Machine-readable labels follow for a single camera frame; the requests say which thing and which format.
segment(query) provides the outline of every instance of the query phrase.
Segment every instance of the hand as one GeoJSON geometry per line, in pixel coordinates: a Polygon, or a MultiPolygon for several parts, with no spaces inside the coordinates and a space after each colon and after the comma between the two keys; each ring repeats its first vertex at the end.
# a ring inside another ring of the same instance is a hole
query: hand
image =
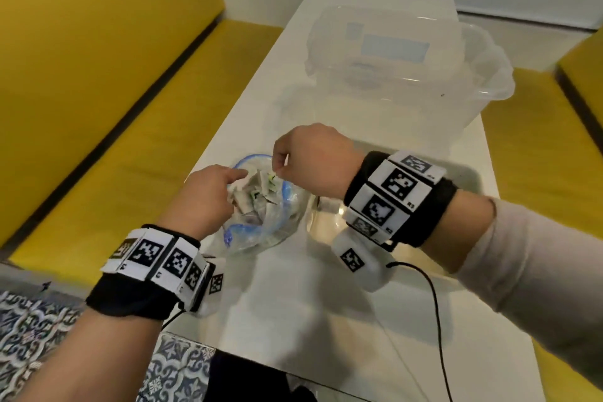
{"type": "Polygon", "coordinates": [[[317,196],[343,200],[363,160],[352,140],[334,128],[312,124],[298,126],[276,141],[272,168],[283,180],[317,196]]]}
{"type": "Polygon", "coordinates": [[[235,209],[228,201],[226,186],[246,176],[244,169],[223,166],[193,172],[155,224],[202,240],[232,216],[235,209]]]}

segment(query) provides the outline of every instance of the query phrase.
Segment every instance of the black pants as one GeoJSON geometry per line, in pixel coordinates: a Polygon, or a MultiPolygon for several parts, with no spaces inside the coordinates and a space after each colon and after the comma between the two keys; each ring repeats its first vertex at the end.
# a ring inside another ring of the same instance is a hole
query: black pants
{"type": "Polygon", "coordinates": [[[262,402],[317,402],[303,386],[291,392],[284,372],[216,350],[204,402],[246,401],[250,396],[262,402]]]}

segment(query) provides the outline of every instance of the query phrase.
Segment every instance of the yellow seat cushion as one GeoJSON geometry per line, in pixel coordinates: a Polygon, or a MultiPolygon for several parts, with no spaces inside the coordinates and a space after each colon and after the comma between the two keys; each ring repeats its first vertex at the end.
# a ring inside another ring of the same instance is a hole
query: yellow seat cushion
{"type": "Polygon", "coordinates": [[[559,66],[603,125],[603,29],[570,50],[559,66]]]}
{"type": "Polygon", "coordinates": [[[10,258],[92,285],[177,192],[282,29],[225,20],[10,258]]]}
{"type": "Polygon", "coordinates": [[[1,245],[224,3],[0,1],[1,245]]]}
{"type": "MultiPolygon", "coordinates": [[[[482,112],[501,198],[603,238],[603,157],[550,74],[516,69],[514,78],[512,98],[482,112]]],[[[548,402],[603,402],[567,364],[535,351],[548,402]]]]}

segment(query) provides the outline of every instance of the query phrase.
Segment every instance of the person's left hand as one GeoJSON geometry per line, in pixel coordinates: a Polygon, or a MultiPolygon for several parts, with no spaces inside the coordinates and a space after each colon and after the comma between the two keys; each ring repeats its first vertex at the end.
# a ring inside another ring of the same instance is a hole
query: person's left hand
{"type": "Polygon", "coordinates": [[[232,216],[235,209],[228,201],[226,186],[246,176],[244,169],[224,166],[193,172],[155,224],[202,240],[232,216]]]}

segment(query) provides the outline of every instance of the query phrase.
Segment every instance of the patterned tile floor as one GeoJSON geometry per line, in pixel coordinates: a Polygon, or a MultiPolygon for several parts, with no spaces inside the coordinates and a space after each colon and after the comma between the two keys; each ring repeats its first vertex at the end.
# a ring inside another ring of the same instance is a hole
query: patterned tile floor
{"type": "MultiPolygon", "coordinates": [[[[77,307],[0,291],[0,401],[10,401],[79,317],[77,307]]],[[[162,333],[138,402],[203,399],[214,349],[162,333]]]]}

